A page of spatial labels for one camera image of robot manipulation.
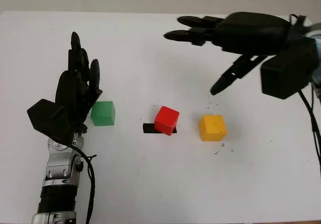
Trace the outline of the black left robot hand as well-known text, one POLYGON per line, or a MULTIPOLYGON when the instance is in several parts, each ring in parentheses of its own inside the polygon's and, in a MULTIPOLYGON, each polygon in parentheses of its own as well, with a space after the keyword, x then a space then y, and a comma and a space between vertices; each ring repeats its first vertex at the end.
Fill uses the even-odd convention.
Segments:
POLYGON ((102 94, 99 83, 99 61, 89 62, 78 34, 73 32, 71 49, 68 50, 68 69, 59 78, 55 96, 55 102, 67 108, 73 132, 87 132, 84 122, 102 94))

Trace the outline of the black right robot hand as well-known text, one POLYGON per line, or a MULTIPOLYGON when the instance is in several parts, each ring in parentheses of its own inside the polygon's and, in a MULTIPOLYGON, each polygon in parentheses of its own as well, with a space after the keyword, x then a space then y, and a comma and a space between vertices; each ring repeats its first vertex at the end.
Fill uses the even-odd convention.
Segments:
POLYGON ((268 56, 279 53, 291 26, 282 18, 250 12, 236 12, 226 18, 180 16, 177 20, 189 30, 167 32, 166 39, 195 46, 211 42, 224 52, 239 55, 211 87, 211 95, 217 95, 236 79, 243 78, 268 56))

